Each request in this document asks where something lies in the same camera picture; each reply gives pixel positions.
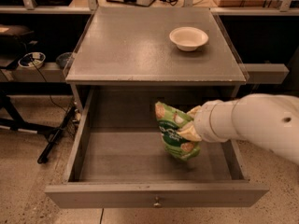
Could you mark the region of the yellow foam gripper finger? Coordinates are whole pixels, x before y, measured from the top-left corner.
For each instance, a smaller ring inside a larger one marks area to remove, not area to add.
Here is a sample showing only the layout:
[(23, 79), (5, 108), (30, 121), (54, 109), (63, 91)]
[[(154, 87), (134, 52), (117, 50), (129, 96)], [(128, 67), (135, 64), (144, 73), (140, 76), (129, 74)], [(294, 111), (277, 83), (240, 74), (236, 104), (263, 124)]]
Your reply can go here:
[(202, 140), (201, 136), (196, 132), (192, 121), (188, 122), (182, 128), (179, 128), (177, 134), (193, 142), (200, 142)]
[(196, 113), (201, 109), (201, 106), (198, 105), (187, 112), (187, 115), (192, 119), (195, 117)]

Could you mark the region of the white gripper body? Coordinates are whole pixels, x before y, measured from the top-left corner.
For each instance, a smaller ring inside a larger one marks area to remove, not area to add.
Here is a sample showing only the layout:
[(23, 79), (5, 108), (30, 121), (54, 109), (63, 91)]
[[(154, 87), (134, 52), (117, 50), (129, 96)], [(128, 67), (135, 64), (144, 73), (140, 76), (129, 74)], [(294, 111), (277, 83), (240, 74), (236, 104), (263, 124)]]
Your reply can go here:
[(226, 142), (236, 139), (238, 133), (233, 124), (232, 112), (236, 101), (221, 100), (204, 103), (196, 112), (193, 125), (199, 136), (206, 142)]

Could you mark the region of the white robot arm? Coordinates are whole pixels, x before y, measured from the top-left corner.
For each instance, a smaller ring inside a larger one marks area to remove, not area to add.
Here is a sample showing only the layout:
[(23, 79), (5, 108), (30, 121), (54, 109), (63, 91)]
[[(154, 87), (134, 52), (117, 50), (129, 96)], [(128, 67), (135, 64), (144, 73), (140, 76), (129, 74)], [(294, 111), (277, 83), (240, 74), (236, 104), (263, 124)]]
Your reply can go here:
[(257, 93), (209, 101), (193, 110), (193, 120), (177, 134), (209, 143), (248, 141), (299, 164), (299, 98)]

